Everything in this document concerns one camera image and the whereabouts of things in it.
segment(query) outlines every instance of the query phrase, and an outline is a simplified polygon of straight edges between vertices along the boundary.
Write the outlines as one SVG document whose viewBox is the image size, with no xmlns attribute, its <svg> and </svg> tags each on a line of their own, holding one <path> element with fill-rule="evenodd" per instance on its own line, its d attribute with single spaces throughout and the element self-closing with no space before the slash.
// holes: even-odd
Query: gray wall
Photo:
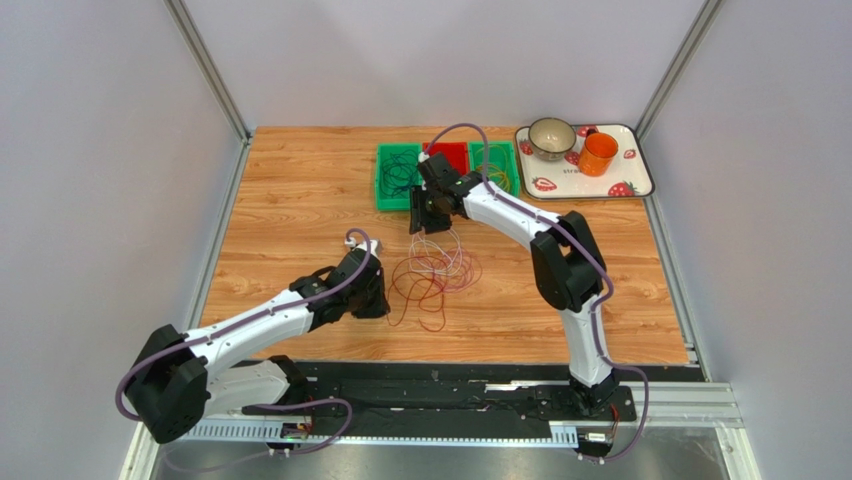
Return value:
<svg viewBox="0 0 852 480">
<path fill-rule="evenodd" d="M 188 0 L 251 126 L 635 124 L 701 0 Z"/>
<path fill-rule="evenodd" d="M 238 145 L 161 1 L 0 7 L 0 478 L 115 478 Z"/>
<path fill-rule="evenodd" d="M 645 144 L 766 479 L 849 478 L 852 3 L 726 2 Z"/>
</svg>

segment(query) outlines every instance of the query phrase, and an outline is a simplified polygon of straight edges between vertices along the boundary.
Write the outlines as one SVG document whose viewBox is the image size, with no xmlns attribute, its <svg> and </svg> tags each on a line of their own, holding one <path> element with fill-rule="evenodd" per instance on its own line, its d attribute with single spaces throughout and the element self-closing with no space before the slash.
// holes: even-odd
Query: strawberry print tray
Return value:
<svg viewBox="0 0 852 480">
<path fill-rule="evenodd" d="M 580 151 L 589 128 L 612 135 L 618 142 L 618 153 L 605 174 L 590 177 L 577 168 Z M 613 198 L 647 197 L 654 191 L 651 172 L 642 157 L 642 150 L 633 130 L 624 125 L 584 125 L 574 127 L 577 144 L 564 160 L 547 162 L 533 155 L 529 145 L 529 127 L 515 132 L 518 158 L 524 189 L 534 198 Z"/>
</svg>

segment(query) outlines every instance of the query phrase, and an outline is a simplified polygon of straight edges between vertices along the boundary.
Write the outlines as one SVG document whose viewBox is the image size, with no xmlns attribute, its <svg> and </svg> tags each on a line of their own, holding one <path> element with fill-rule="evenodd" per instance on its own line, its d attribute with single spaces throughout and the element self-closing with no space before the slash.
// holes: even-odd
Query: bowl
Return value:
<svg viewBox="0 0 852 480">
<path fill-rule="evenodd" d="M 541 160 L 555 162 L 577 142 L 577 134 L 571 125 L 558 118 L 540 118 L 530 125 L 530 146 Z"/>
</svg>

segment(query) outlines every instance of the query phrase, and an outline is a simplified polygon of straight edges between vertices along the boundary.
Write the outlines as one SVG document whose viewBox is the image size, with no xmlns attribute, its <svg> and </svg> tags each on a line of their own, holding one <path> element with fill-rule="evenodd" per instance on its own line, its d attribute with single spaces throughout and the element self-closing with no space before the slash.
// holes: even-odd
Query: wooden table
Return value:
<svg viewBox="0 0 852 480">
<path fill-rule="evenodd" d="M 343 235 L 361 227 L 381 239 L 388 270 L 408 254 L 408 212 L 376 210 L 373 180 L 379 143 L 429 141 L 439 128 L 259 128 L 248 157 L 202 317 L 209 325 L 263 303 L 291 281 L 345 254 Z M 510 140 L 514 127 L 486 129 Z M 474 132 L 446 141 L 477 140 Z M 687 356 L 645 209 L 640 200 L 533 201 L 588 220 L 615 281 L 604 305 L 604 328 L 616 361 L 686 363 Z M 258 354 L 294 359 L 567 362 L 559 316 L 538 294 L 529 253 L 485 225 L 458 218 L 465 249 L 483 265 L 481 280 L 446 298 L 440 314 L 412 306 L 405 320 L 340 322 L 276 344 Z M 396 321 L 405 300 L 389 297 Z"/>
</svg>

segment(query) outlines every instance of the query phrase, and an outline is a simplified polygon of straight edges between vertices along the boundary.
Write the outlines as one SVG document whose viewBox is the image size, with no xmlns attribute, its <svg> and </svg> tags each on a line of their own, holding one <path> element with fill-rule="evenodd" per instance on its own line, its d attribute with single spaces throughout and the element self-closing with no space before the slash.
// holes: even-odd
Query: orange mug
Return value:
<svg viewBox="0 0 852 480">
<path fill-rule="evenodd" d="M 577 167 L 590 177 L 600 177 L 606 173 L 616 153 L 618 153 L 618 142 L 614 138 L 595 129 L 589 129 Z"/>
</svg>

